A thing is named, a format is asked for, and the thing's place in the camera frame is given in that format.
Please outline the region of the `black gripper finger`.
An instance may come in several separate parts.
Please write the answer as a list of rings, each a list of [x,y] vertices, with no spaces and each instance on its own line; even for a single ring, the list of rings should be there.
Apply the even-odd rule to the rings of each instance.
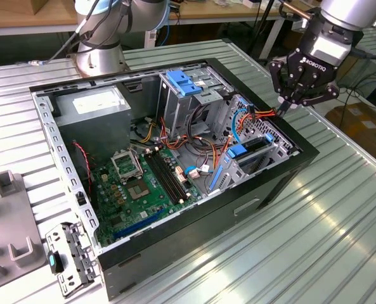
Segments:
[[[296,91],[289,99],[290,108],[295,109],[298,106],[314,106],[335,99],[338,96],[339,87],[335,82],[331,82],[322,88],[308,90],[302,94]]]
[[[274,58],[268,65],[269,73],[271,75],[273,87],[276,93],[278,93],[279,108],[276,111],[278,117],[283,117],[286,112],[292,106],[290,102],[290,89],[282,77],[282,70],[287,66],[286,57]]]

